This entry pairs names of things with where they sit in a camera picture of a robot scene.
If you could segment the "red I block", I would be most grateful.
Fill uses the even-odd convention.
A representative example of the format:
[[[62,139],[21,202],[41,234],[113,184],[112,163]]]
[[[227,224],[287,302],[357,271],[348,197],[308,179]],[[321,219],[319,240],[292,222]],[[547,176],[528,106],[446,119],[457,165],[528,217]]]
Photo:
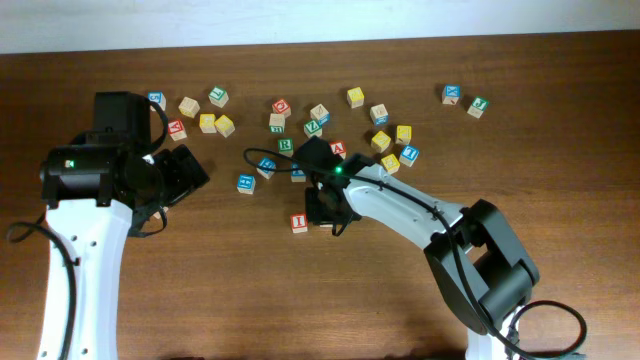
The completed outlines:
[[[290,216],[291,230],[294,234],[308,231],[308,221],[305,214],[294,214]]]

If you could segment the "red A block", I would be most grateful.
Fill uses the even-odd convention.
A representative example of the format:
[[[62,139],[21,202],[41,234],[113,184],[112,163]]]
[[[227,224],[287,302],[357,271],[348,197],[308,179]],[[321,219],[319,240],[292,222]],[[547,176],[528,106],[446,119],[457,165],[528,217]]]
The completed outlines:
[[[342,141],[331,142],[330,147],[334,155],[339,155],[342,159],[346,158],[347,152]]]

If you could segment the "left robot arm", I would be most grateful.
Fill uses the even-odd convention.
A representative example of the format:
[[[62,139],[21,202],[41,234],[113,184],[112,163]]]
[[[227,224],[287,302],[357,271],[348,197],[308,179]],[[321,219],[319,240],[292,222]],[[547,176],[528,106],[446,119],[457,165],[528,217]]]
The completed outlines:
[[[209,180],[189,149],[151,137],[158,104],[100,92],[93,126],[40,171],[50,260],[41,359],[114,359],[125,242]]]

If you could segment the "green R block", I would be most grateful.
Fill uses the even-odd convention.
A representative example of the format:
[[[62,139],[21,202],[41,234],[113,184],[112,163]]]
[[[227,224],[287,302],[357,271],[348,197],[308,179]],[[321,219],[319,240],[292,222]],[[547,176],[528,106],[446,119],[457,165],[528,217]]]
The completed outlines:
[[[278,139],[277,146],[280,154],[292,156],[294,153],[293,140],[291,138]]]

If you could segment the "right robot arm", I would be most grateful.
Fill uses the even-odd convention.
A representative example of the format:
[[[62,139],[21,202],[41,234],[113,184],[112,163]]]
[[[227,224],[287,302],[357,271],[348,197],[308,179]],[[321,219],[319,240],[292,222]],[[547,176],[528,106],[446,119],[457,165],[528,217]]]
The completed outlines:
[[[539,271],[504,215],[490,202],[443,202],[390,175],[373,159],[343,159],[312,137],[293,159],[310,178],[307,218],[339,236],[354,221],[374,219],[423,251],[442,297],[468,329],[468,359],[514,359],[488,330],[517,327]]]

